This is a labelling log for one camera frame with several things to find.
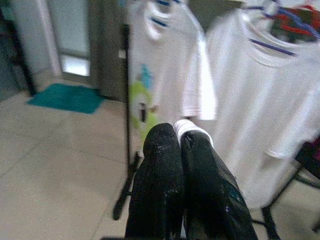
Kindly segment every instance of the glass panel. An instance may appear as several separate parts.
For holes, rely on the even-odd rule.
[[[88,77],[90,75],[90,61],[69,55],[60,55],[62,71],[64,73],[75,74]]]

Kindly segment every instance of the teal floor mat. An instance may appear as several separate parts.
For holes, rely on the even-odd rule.
[[[95,89],[55,83],[27,103],[41,107],[93,114],[104,100]]]

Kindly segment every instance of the t-shirt sleeve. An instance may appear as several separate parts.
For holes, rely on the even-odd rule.
[[[217,112],[217,98],[206,42],[198,37],[187,61],[182,92],[183,116],[197,116],[200,120],[214,120]]]

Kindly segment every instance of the white t-shirt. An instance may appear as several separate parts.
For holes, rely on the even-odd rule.
[[[162,13],[152,1],[135,2],[129,23],[130,110],[141,140],[159,123],[214,119],[205,36],[188,6],[171,1],[170,11]]]
[[[296,54],[284,54],[254,39]],[[304,141],[320,130],[320,45],[295,45],[258,31],[237,9],[207,34],[219,109],[197,122],[237,177],[250,208],[266,205]]]

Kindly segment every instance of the cartoon print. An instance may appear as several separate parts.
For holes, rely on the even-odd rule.
[[[157,108],[152,108],[152,85],[153,77],[147,65],[142,64],[141,73],[129,88],[131,120],[139,131],[141,146],[150,129],[157,124]]]

